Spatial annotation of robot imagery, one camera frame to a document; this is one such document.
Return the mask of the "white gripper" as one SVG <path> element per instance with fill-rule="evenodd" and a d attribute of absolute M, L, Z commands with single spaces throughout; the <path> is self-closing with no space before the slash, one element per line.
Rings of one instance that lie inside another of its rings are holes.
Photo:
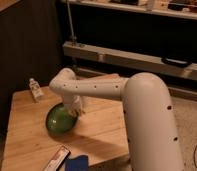
<path fill-rule="evenodd" d="M 68 113 L 73 117 L 79 117 L 84 114 L 82 98 L 78 95 L 69 95 L 62 97 L 63 105 Z"/>

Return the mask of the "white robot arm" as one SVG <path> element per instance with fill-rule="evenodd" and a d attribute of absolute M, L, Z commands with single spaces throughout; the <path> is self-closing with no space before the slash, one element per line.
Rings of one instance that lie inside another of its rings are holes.
<path fill-rule="evenodd" d="M 184 171 L 170 93 L 158 76 L 142 72 L 130 78 L 78 80 L 64 68 L 49 87 L 69 110 L 80 107 L 82 96 L 120 101 L 133 171 Z"/>

